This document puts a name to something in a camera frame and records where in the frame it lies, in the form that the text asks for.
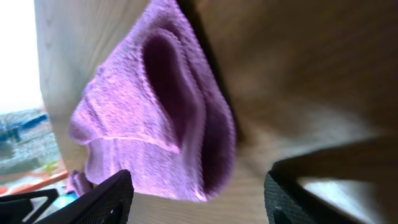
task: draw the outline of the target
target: bright sky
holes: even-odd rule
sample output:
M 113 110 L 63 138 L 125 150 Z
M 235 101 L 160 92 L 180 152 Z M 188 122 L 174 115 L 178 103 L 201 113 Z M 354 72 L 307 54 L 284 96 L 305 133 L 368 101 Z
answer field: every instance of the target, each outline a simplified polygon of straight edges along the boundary
M 42 105 L 33 0 L 0 1 L 0 113 Z

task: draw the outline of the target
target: orange object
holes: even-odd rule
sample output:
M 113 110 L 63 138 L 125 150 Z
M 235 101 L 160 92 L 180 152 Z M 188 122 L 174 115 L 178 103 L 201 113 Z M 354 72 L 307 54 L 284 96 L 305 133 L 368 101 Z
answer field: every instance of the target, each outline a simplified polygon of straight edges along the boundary
M 43 181 L 37 183 L 37 184 L 29 184 L 29 185 L 24 185 L 22 187 L 19 187 L 17 189 L 14 189 L 10 195 L 14 195 L 14 194 L 22 194 L 22 193 L 27 193 L 27 192 L 32 192 L 35 190 L 39 190 L 45 186 L 48 186 L 50 184 L 54 184 L 58 181 L 61 181 L 63 179 L 66 179 L 68 177 L 68 171 L 67 170 L 63 170 L 61 173 L 57 174 L 57 175 L 53 175 L 51 177 L 48 177 L 46 179 L 44 179 Z
M 7 193 L 7 191 L 8 191 L 7 187 L 0 187 L 0 195 Z

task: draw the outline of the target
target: wooden surface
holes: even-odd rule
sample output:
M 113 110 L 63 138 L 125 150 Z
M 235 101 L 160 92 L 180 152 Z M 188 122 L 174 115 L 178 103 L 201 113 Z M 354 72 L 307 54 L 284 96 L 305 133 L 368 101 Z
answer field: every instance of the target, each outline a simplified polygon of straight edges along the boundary
M 41 90 L 70 170 L 81 170 L 86 159 L 85 149 L 66 135 L 70 115 L 146 3 L 35 1 Z M 278 160 L 319 149 L 327 150 L 278 167 L 362 222 L 397 223 L 396 3 L 182 5 L 236 115 L 236 167 L 210 203 L 135 194 L 130 223 L 267 223 L 266 172 Z

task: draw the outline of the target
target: black plastic part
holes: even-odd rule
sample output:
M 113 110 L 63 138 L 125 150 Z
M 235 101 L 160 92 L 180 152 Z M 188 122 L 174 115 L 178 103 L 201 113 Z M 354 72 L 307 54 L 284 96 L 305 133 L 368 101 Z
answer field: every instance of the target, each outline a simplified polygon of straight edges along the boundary
M 264 200 L 270 224 L 355 223 L 326 206 L 296 181 L 273 170 L 266 176 Z
M 127 223 L 132 196 L 130 172 L 121 170 L 40 224 Z
M 33 198 L 47 197 L 47 200 L 27 220 L 22 220 L 33 210 Z M 2 223 L 33 223 L 58 197 L 56 189 L 40 190 L 19 195 L 0 197 L 0 220 Z

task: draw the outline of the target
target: terry cloth fabric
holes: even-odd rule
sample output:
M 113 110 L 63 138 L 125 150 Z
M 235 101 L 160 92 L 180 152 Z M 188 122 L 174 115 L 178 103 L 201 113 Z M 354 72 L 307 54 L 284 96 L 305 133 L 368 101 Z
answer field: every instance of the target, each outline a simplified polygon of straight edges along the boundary
M 149 3 L 82 97 L 69 132 L 90 182 L 127 169 L 135 192 L 205 202 L 230 178 L 231 111 L 175 0 Z
M 82 196 L 93 188 L 93 185 L 87 181 L 84 173 L 73 171 L 67 179 L 67 192 L 74 192 L 77 197 Z

